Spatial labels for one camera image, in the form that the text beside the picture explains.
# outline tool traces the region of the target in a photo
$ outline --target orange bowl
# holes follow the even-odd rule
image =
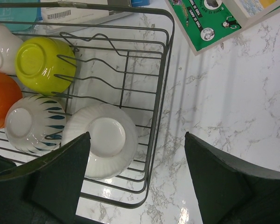
[[[0,128],[11,106],[23,97],[18,84],[9,76],[0,73]]]

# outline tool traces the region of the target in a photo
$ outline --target white bowl with blue pattern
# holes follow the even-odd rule
[[[20,99],[8,111],[5,133],[10,144],[25,153],[59,148],[66,125],[64,109],[54,98],[35,95]]]

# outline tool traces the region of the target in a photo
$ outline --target dish rack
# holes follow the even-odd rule
[[[129,209],[141,206],[148,196],[164,104],[175,30],[172,15],[160,9],[68,2],[0,4],[0,8],[11,7],[72,7],[134,13],[103,25],[16,21],[0,23],[31,24],[33,29],[14,34],[24,40],[35,36],[58,38],[72,47],[77,61],[76,76],[70,79],[55,74],[72,82],[65,92],[54,93],[64,106],[67,118],[82,107],[109,103],[118,106],[133,119],[139,135],[134,161],[126,171],[112,179],[97,181],[85,178],[81,198]],[[164,23],[168,27],[168,22],[172,23],[170,31],[157,27]],[[48,34],[48,26],[60,26],[64,30],[72,30],[74,27],[77,31]],[[65,56],[57,57],[67,61]],[[21,85],[16,76],[12,77]],[[21,88],[24,96],[35,94],[22,85]],[[4,130],[0,130],[0,154],[17,165],[41,156],[14,149],[8,143]]]

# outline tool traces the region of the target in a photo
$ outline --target marble countertop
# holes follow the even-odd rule
[[[151,7],[168,10],[164,0]],[[280,171],[280,14],[196,57],[176,26],[148,199],[132,210],[80,199],[77,214],[111,224],[201,224],[187,131]]]

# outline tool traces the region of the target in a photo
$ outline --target barcode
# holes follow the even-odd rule
[[[55,13],[55,14],[51,14],[48,15],[48,20],[55,20],[55,19],[60,19],[60,18],[64,18],[65,16],[71,15],[71,11],[67,10],[61,13]]]

